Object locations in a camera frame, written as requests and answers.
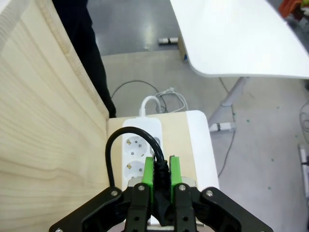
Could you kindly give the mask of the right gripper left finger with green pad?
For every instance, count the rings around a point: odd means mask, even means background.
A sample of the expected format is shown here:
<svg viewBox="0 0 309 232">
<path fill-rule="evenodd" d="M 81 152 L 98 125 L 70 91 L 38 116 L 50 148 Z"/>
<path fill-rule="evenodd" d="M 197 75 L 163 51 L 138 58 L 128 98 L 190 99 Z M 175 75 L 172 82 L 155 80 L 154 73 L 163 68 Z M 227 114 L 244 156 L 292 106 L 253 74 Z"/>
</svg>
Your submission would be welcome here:
<svg viewBox="0 0 309 232">
<path fill-rule="evenodd" d="M 154 159 L 147 157 L 140 182 L 121 191 L 108 187 L 53 224 L 50 232 L 108 232 L 124 222 L 125 232 L 145 232 L 151 216 Z"/>
</svg>

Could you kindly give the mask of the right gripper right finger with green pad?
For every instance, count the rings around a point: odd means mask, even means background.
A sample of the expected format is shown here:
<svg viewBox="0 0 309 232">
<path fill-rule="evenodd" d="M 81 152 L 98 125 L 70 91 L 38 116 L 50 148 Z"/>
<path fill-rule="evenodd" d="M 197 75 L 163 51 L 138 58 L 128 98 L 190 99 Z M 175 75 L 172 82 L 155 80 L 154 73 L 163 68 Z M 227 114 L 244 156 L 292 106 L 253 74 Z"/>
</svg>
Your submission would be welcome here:
<svg viewBox="0 0 309 232">
<path fill-rule="evenodd" d="M 273 231 L 219 189 L 208 187 L 199 191 L 197 187 L 184 183 L 179 157 L 169 158 L 169 169 L 176 232 L 197 232 L 197 220 L 214 232 Z"/>
</svg>

